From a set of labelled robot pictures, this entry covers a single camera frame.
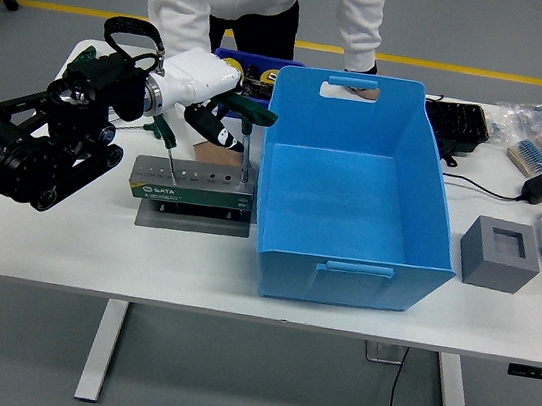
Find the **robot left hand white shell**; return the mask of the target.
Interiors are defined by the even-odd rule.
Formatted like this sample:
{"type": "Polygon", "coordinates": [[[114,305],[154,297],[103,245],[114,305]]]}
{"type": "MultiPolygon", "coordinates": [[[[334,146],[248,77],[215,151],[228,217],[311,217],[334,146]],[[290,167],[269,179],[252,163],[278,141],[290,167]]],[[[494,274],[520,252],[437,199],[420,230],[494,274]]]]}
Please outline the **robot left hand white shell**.
{"type": "Polygon", "coordinates": [[[156,116],[180,105],[185,122],[203,140],[244,152],[244,145],[206,105],[214,96],[236,89],[240,75],[232,65],[199,47],[168,57],[147,77],[144,113],[156,116]]]}

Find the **person's right hand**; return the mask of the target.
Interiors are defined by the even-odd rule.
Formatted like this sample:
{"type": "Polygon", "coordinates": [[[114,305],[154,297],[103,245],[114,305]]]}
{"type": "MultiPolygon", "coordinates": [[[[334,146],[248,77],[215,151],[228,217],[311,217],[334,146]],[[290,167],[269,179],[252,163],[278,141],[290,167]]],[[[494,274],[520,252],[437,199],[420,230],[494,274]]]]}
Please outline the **person's right hand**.
{"type": "Polygon", "coordinates": [[[241,167],[243,155],[233,150],[216,146],[207,141],[193,146],[195,160],[198,162],[213,163],[234,167],[241,167]]]}

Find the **person's left hand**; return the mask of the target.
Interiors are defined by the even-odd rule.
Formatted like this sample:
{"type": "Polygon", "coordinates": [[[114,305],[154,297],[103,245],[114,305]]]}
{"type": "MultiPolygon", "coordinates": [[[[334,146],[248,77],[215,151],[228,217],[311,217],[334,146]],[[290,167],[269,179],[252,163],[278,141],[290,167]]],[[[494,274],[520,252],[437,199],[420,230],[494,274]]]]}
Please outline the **person's left hand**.
{"type": "Polygon", "coordinates": [[[379,89],[369,89],[369,88],[362,88],[362,87],[349,87],[349,91],[353,92],[355,95],[368,100],[377,100],[380,95],[379,89]]]}

